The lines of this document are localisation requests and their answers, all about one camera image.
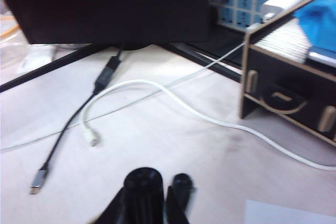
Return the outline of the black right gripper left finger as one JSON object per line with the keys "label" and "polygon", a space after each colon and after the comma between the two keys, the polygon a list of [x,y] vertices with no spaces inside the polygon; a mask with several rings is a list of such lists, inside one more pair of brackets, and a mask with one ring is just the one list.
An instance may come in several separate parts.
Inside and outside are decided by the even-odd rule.
{"label": "black right gripper left finger", "polygon": [[120,223],[124,214],[124,191],[123,187],[118,191],[106,209],[90,223]]}

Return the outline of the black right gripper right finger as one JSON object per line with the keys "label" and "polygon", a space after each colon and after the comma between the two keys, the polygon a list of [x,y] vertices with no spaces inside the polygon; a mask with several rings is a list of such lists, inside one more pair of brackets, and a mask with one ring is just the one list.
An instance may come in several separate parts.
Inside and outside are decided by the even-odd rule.
{"label": "black right gripper right finger", "polygon": [[189,221],[179,204],[172,186],[167,189],[165,200],[165,213],[167,223],[172,224],[189,224]]}

